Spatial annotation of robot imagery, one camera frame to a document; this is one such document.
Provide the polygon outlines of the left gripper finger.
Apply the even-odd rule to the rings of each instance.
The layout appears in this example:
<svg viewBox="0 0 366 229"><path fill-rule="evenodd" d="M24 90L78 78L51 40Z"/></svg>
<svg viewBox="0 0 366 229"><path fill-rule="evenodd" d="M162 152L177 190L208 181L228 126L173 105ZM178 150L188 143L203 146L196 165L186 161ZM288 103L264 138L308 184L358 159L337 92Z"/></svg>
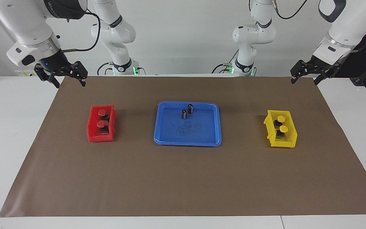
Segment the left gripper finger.
<svg viewBox="0 0 366 229"><path fill-rule="evenodd" d="M291 69L291 83L295 84L297 80L308 74L311 74L311 63L299 60Z"/></svg>
<svg viewBox="0 0 366 229"><path fill-rule="evenodd" d="M332 67L326 71L322 70L318 77L315 78L314 84L318 85L322 80L325 80L327 78L333 78L337 72L340 70L341 67Z"/></svg>

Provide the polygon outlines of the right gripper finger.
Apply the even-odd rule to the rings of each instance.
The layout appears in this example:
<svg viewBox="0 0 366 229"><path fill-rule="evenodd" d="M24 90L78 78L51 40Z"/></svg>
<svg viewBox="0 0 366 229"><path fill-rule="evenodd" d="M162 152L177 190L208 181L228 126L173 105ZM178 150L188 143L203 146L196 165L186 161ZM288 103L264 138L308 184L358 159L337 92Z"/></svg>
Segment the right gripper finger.
<svg viewBox="0 0 366 229"><path fill-rule="evenodd" d="M60 87L60 83L55 78L55 72L50 72L50 74L47 74L48 71L45 70L41 64L35 64L34 71L41 81L47 81L53 84L55 88Z"/></svg>
<svg viewBox="0 0 366 229"><path fill-rule="evenodd" d="M87 79L88 71L80 61L64 65L63 73L65 76L77 79L82 87L86 86L85 80Z"/></svg>

